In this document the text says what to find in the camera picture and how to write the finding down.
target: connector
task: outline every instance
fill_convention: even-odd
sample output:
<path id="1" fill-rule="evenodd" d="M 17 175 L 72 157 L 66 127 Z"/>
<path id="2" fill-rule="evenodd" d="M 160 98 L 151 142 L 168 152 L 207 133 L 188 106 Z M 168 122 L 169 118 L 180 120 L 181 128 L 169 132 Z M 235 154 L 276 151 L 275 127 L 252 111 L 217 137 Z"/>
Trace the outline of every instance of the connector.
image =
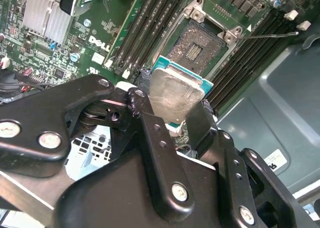
<path id="1" fill-rule="evenodd" d="M 10 59 L 8 57 L 4 57 L 1 59 L 1 69 L 6 69 L 10 66 Z"/>

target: ram slot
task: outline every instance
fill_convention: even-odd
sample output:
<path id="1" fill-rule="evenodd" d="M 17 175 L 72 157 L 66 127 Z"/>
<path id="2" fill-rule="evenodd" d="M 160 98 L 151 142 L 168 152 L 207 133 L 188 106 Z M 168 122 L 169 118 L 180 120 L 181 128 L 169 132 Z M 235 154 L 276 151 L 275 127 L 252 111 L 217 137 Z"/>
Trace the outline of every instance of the ram slot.
<path id="1" fill-rule="evenodd" d="M 273 10 L 254 31 L 258 34 L 281 34 L 293 31 L 295 24 L 283 19 L 283 14 Z M 272 56 L 292 38 L 264 38 L 245 41 L 212 82 L 215 89 L 207 97 L 211 106 L 221 109 L 233 95 L 251 79 Z"/>
<path id="2" fill-rule="evenodd" d="M 134 39 L 135 37 L 133 34 L 136 34 L 139 32 L 139 29 L 142 28 L 143 23 L 145 19 L 147 18 L 146 14 L 149 13 L 150 9 L 152 9 L 152 6 L 154 6 L 156 0 L 144 0 L 144 3 L 134 20 L 134 22 L 129 27 L 128 35 L 125 37 L 121 47 L 116 52 L 116 58 L 117 62 L 119 63 L 122 60 L 123 56 L 126 56 L 127 50 L 134 45 L 134 41 L 131 39 Z"/>
<path id="3" fill-rule="evenodd" d="M 149 39 L 149 35 L 154 28 L 157 19 L 161 17 L 161 14 L 163 10 L 165 10 L 165 6 L 168 5 L 168 0 L 157 0 L 154 9 L 150 11 L 150 14 L 148 15 L 144 26 L 141 28 L 138 34 L 135 34 L 135 40 L 133 46 L 129 49 L 129 52 L 127 54 L 126 58 L 123 58 L 125 60 L 124 67 L 127 67 L 128 64 L 130 66 L 132 65 L 132 61 L 134 61 L 134 58 L 139 52 L 141 48 L 141 44 L 144 44 L 146 40 Z"/>
<path id="4" fill-rule="evenodd" d="M 157 24 L 154 25 L 154 30 L 151 34 L 151 39 L 147 39 L 145 43 L 138 50 L 138 56 L 135 59 L 135 68 L 142 68 L 152 53 L 155 45 L 161 38 L 164 30 L 168 27 L 172 17 L 176 13 L 179 5 L 182 3 L 182 0 L 171 0 L 168 4 L 168 11 L 163 11 L 161 14 L 160 20 Z"/>
<path id="5" fill-rule="evenodd" d="M 137 38 L 140 37 L 143 28 L 146 26 L 148 20 L 153 16 L 152 12 L 158 2 L 159 0 L 146 0 L 139 15 L 134 20 L 134 23 L 131 26 L 132 29 L 130 28 L 128 36 L 125 38 L 124 43 L 122 44 L 119 52 L 117 53 L 117 63 L 120 67 L 125 66 L 125 63 L 128 57 L 130 57 L 132 49 L 136 44 Z"/>

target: black bracket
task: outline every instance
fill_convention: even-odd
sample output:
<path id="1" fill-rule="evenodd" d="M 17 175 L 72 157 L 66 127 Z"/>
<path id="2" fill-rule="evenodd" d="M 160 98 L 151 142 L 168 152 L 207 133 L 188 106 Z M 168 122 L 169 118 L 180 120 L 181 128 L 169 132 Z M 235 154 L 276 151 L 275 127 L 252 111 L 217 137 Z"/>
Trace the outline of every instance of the black bracket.
<path id="1" fill-rule="evenodd" d="M 0 168 L 32 177 L 57 174 L 69 154 L 70 135 L 82 110 L 113 91 L 111 82 L 90 75 L 2 106 L 0 123 L 10 123 L 1 129 L 18 133 L 0 137 Z M 45 133 L 52 134 L 44 141 L 49 148 L 40 144 Z"/>

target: screw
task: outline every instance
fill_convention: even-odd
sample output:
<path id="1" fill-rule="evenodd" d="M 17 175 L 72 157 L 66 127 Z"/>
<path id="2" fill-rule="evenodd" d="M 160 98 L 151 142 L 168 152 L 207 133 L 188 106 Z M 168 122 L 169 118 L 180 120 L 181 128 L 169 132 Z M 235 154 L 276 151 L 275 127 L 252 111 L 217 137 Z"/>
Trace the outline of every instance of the screw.
<path id="1" fill-rule="evenodd" d="M 253 151 L 249 151 L 249 153 L 250 153 L 250 155 L 251 155 L 253 158 L 255 158 L 255 159 L 258 158 L 258 156 L 256 155 L 256 153 L 254 153 Z"/>
<path id="2" fill-rule="evenodd" d="M 49 149 L 57 148 L 61 144 L 61 138 L 53 132 L 43 133 L 38 141 L 41 146 Z"/>
<path id="3" fill-rule="evenodd" d="M 17 123 L 1 122 L 0 123 L 0 137 L 11 138 L 20 133 L 21 129 Z"/>
<path id="4" fill-rule="evenodd" d="M 237 27 L 237 28 L 235 29 L 235 32 L 236 32 L 236 33 L 240 33 L 240 32 L 241 32 L 241 28 Z"/>
<path id="5" fill-rule="evenodd" d="M 242 216 L 243 220 L 247 222 L 249 225 L 253 225 L 255 223 L 254 216 L 246 207 L 240 207 L 239 209 L 240 215 Z"/>
<path id="6" fill-rule="evenodd" d="M 99 83 L 102 86 L 109 87 L 109 82 L 107 80 L 105 80 L 105 79 L 100 79 Z"/>
<path id="7" fill-rule="evenodd" d="M 230 139 L 230 136 L 229 136 L 228 133 L 224 132 L 223 135 L 224 135 L 225 138 Z"/>
<path id="8" fill-rule="evenodd" d="M 136 90 L 135 93 L 140 97 L 145 97 L 144 92 L 142 92 L 141 90 Z"/>
<path id="9" fill-rule="evenodd" d="M 83 23 L 85 27 L 91 27 L 91 21 L 89 19 L 85 19 Z"/>
<path id="10" fill-rule="evenodd" d="M 172 194 L 178 201 L 181 201 L 181 202 L 185 202 L 188 198 L 188 193 L 186 189 L 178 183 L 173 184 Z"/>

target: aluminum heatsink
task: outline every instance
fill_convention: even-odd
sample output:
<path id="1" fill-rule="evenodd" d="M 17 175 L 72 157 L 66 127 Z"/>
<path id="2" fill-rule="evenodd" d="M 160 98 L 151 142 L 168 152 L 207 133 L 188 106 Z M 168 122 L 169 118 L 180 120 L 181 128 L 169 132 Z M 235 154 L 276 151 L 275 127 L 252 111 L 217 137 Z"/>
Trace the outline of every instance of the aluminum heatsink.
<path id="1" fill-rule="evenodd" d="M 59 4 L 54 2 L 52 5 L 51 15 L 46 26 L 45 37 L 57 42 L 58 44 L 64 44 L 67 38 L 67 32 L 72 23 L 72 17 L 63 12 Z"/>
<path id="2" fill-rule="evenodd" d="M 53 0 L 27 0 L 23 26 L 51 41 L 63 44 L 72 17 Z"/>

